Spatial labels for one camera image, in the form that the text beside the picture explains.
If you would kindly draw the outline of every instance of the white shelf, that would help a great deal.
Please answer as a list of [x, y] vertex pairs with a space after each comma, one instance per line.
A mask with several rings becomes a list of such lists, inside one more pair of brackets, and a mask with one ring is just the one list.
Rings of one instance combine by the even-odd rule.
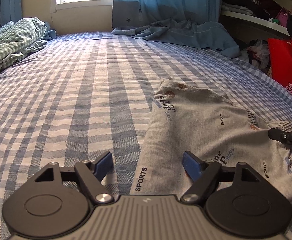
[[269, 21], [254, 17], [254, 16], [249, 16], [249, 15], [246, 15], [246, 14], [235, 13], [235, 12], [230, 12], [230, 11], [222, 11], [221, 14], [225, 15], [225, 16], [234, 17], [234, 18], [245, 20], [245, 21], [253, 22], [253, 23], [265, 26], [267, 28], [276, 30], [276, 31], [278, 31], [280, 33], [283, 33], [283, 34], [289, 36], [287, 28], [285, 28], [285, 27], [283, 27], [281, 25], [278, 25], [276, 23], [272, 23], [272, 22], [269, 22]]

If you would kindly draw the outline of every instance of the pink bag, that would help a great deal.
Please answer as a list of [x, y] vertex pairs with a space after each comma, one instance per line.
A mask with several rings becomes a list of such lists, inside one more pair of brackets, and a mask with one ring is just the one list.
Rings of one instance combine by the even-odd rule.
[[279, 20], [280, 25], [287, 27], [288, 17], [289, 17], [289, 11], [283, 8], [279, 11], [278, 15], [276, 16], [276, 19]]

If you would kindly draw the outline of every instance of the light blue blanket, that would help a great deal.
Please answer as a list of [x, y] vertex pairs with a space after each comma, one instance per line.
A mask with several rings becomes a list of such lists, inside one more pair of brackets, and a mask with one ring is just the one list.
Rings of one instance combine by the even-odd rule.
[[51, 29], [50, 24], [48, 22], [45, 22], [45, 25], [47, 27], [47, 30], [46, 30], [43, 40], [51, 41], [51, 40], [56, 39], [57, 38], [56, 31]]
[[111, 34], [128, 35], [147, 41], [159, 41], [193, 48], [211, 48], [230, 58], [240, 55], [239, 46], [223, 25], [217, 22], [197, 25], [191, 21], [178, 23], [173, 19], [167, 19], [139, 28], [117, 27]]

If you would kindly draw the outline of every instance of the folded clothes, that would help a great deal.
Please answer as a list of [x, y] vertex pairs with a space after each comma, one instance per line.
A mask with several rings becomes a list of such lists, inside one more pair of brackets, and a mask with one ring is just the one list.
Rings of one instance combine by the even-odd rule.
[[223, 0], [225, 3], [243, 6], [261, 19], [275, 18], [282, 7], [273, 0]]
[[130, 193], [180, 197], [192, 184], [182, 166], [188, 150], [223, 166], [246, 162], [292, 199], [292, 148], [269, 139], [270, 128], [292, 131], [289, 122], [268, 123], [211, 90], [162, 79]]
[[234, 5], [234, 4], [228, 4], [228, 3], [225, 3], [225, 2], [222, 3], [222, 10], [229, 11], [229, 12], [236, 12], [236, 13], [246, 14], [246, 15], [249, 15], [249, 16], [255, 16], [254, 13], [250, 9], [248, 9], [246, 7], [239, 6], [239, 5]]

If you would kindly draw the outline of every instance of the wall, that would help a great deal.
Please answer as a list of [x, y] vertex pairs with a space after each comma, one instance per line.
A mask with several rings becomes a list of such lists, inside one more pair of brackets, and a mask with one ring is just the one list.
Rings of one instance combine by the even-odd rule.
[[22, 0], [23, 17], [38, 17], [58, 34], [111, 31], [112, 6], [88, 6], [50, 13], [51, 0]]

